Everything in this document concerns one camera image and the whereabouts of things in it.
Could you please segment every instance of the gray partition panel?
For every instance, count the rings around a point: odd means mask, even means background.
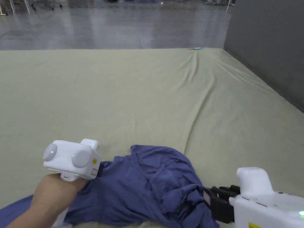
[[[304,112],[304,1],[239,0],[224,49]]]

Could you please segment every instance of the shiny floor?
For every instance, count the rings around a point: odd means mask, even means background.
[[[0,16],[0,50],[222,48],[233,7],[187,2],[69,0]]]

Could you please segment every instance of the blue cloth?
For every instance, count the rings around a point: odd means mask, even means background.
[[[65,222],[126,226],[155,221],[166,227],[218,228],[203,202],[204,189],[190,161],[169,147],[133,145],[131,155],[103,162],[69,207]],[[0,227],[24,213],[32,196],[0,210]]]

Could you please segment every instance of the forearm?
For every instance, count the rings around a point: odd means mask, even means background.
[[[30,207],[7,228],[41,228],[51,227],[57,218],[57,213],[47,208]]]

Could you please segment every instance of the mattress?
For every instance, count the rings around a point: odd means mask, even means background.
[[[49,143],[83,138],[103,160],[173,147],[207,187],[258,166],[304,197],[304,114],[222,49],[0,51],[0,72],[0,207],[49,173]]]

